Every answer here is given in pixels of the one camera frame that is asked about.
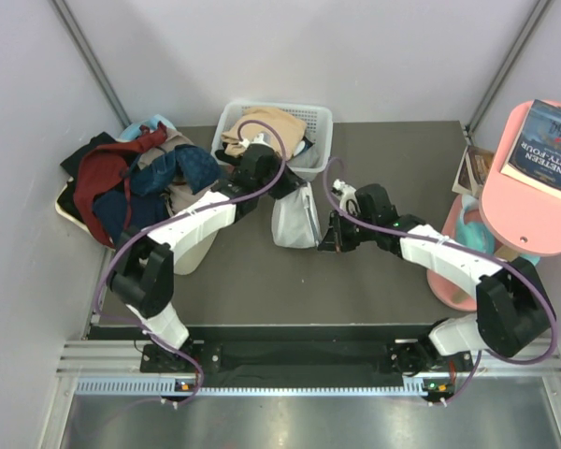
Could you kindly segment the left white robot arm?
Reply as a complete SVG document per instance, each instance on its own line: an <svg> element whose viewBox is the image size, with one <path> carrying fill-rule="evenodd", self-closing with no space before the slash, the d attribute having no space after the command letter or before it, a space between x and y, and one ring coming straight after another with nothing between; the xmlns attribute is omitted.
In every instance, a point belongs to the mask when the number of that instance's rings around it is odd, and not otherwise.
<svg viewBox="0 0 561 449"><path fill-rule="evenodd" d="M187 369L194 357L189 330L172 305L177 263L254 211L261 196L282 199L306 184L273 149L273 137L262 132L249 140L231 175L215 181L192 206L159 225L122 234L106 286L163 347L160 357L172 370Z"/></svg>

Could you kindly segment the white mesh laundry bag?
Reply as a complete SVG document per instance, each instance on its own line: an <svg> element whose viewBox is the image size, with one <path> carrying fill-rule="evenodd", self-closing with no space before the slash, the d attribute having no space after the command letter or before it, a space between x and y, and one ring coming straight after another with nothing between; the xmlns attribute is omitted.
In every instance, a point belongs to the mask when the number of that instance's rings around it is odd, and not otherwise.
<svg viewBox="0 0 561 449"><path fill-rule="evenodd" d="M310 182L275 201L271 232L279 247L309 249L319 245L321 228Z"/></svg>

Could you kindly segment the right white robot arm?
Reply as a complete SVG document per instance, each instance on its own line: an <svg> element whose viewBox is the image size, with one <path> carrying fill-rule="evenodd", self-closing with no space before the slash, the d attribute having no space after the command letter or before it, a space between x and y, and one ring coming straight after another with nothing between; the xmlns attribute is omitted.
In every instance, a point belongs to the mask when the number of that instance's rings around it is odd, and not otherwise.
<svg viewBox="0 0 561 449"><path fill-rule="evenodd" d="M426 268L465 292L476 311L433 325L417 355L427 369L441 369L452 355L487 351L515 363L516 355L544 332L557 340L556 317L534 265L506 262L456 243L411 214L401 215L378 184L355 189L326 181L333 211L322 251L348 252L371 241L379 249Z"/></svg>

